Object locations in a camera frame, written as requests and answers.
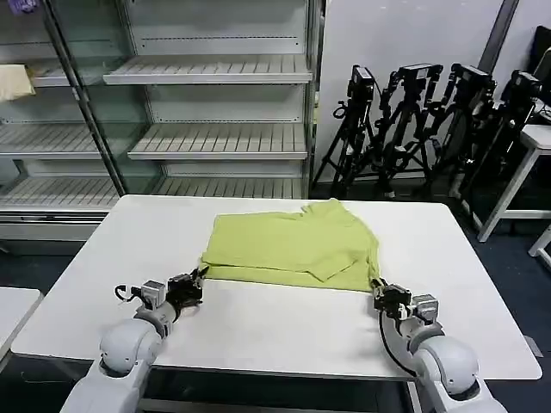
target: glass door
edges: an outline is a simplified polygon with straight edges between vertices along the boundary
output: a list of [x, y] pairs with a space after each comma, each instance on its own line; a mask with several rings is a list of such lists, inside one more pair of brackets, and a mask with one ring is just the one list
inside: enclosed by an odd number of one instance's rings
[[[13, 89], [0, 99], [0, 221], [97, 221], [119, 191], [58, 60], [44, 11], [17, 14], [0, 0], [0, 82]], [[85, 39], [79, 44], [91, 50]]]
[[161, 178], [161, 168], [155, 163], [136, 163], [128, 156], [150, 124], [144, 90], [103, 81], [132, 55], [118, 2], [45, 3], [51, 6], [53, 24], [61, 33], [59, 42], [88, 103], [85, 110], [100, 135], [98, 144], [107, 152], [105, 162], [113, 164], [124, 193], [150, 194]]

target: black cable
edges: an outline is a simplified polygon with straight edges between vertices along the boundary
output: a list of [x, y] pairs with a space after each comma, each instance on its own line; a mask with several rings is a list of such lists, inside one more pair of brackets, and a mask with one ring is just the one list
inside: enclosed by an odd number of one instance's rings
[[377, 83], [377, 79], [375, 76], [373, 76], [373, 73], [371, 73], [371, 70], [366, 66], [366, 71], [368, 71], [369, 75], [373, 78], [373, 81], [375, 82], [375, 87], [377, 88], [377, 93], [379, 94], [379, 99], [381, 99], [381, 88], [379, 87], [379, 84]]
[[129, 298], [126, 298], [126, 297], [121, 295], [120, 291], [126, 292], [127, 291], [127, 286], [120, 285], [120, 286], [115, 287], [115, 295], [117, 296], [117, 299], [119, 299], [120, 301], [124, 301], [125, 303], [129, 303], [130, 301], [132, 301], [136, 297], [141, 299], [141, 297], [139, 295], [136, 295], [134, 293]]
[[379, 331], [381, 332], [381, 339], [382, 339], [382, 345], [385, 347], [385, 350], [387, 351], [388, 356], [400, 367], [402, 370], [404, 370], [406, 373], [410, 374], [412, 377], [417, 377], [417, 374], [411, 370], [410, 368], [407, 368], [402, 363], [399, 362], [399, 360], [396, 358], [396, 356], [393, 354], [392, 351], [390, 351], [390, 348], [388, 347], [387, 338], [385, 337], [385, 329], [382, 327], [382, 311], [379, 312]]

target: yellow cloth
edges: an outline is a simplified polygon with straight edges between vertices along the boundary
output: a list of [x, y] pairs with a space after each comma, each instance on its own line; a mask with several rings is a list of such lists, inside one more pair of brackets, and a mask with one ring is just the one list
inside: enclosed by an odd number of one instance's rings
[[208, 278], [370, 291], [379, 243], [337, 200], [303, 213], [220, 215], [201, 267]]
[[34, 95], [34, 88], [24, 65], [0, 65], [0, 102]]

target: white wall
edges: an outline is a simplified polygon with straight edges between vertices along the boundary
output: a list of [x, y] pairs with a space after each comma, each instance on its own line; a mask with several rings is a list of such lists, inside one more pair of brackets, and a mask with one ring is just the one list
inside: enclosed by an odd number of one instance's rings
[[[402, 65], [434, 63], [445, 71], [439, 99], [455, 62], [477, 65], [502, 0], [332, 0], [325, 20], [315, 171], [340, 124], [332, 117], [346, 100], [352, 65], [366, 65], [381, 88]], [[396, 102], [400, 96], [395, 94]], [[372, 120], [378, 119], [378, 99]], [[325, 180], [332, 171], [325, 173]]]
[[514, 70], [526, 69], [532, 40], [538, 26], [551, 28], [551, 2], [521, 0], [493, 71], [493, 78], [498, 82], [499, 95]]

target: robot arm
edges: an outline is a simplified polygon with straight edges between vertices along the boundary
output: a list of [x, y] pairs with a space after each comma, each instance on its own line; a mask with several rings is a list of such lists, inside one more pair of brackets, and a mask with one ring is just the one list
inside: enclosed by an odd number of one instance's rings
[[[141, 288], [118, 286], [115, 295], [126, 302], [139, 298], [134, 318], [108, 329], [100, 342], [100, 356], [73, 388], [61, 413], [134, 413], [147, 374], [165, 337], [172, 332], [183, 308], [199, 305], [207, 270], [178, 275], [165, 285], [147, 281]], [[123, 297], [121, 291], [131, 295]]]
[[[424, 387], [436, 413], [506, 413], [479, 377], [474, 351], [463, 342], [445, 336], [436, 321], [438, 301], [434, 297], [429, 294], [412, 297], [400, 286], [377, 280], [374, 294], [385, 349]], [[390, 352], [383, 317], [394, 321], [394, 334], [406, 342], [413, 370], [404, 367]]]

